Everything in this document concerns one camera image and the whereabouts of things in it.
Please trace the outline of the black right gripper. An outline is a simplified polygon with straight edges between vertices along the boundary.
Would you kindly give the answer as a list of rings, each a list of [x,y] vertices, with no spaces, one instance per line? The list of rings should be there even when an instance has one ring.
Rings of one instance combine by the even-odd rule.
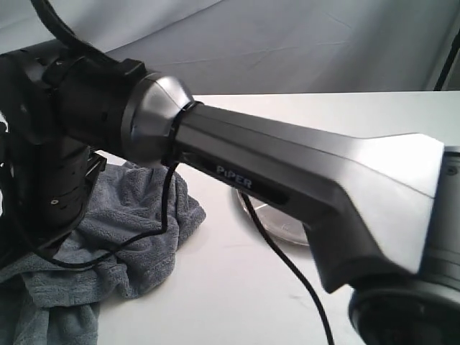
[[[52,40],[1,55],[1,264],[57,251],[84,217],[144,63],[109,64]]]

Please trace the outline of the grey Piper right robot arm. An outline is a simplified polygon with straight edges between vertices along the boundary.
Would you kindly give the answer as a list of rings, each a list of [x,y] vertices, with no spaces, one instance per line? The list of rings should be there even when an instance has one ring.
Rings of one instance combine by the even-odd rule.
[[[204,105],[176,78],[50,41],[1,56],[7,266],[51,260],[83,218],[104,150],[185,163],[302,222],[323,289],[353,287],[366,344],[459,342],[459,149],[358,139]]]

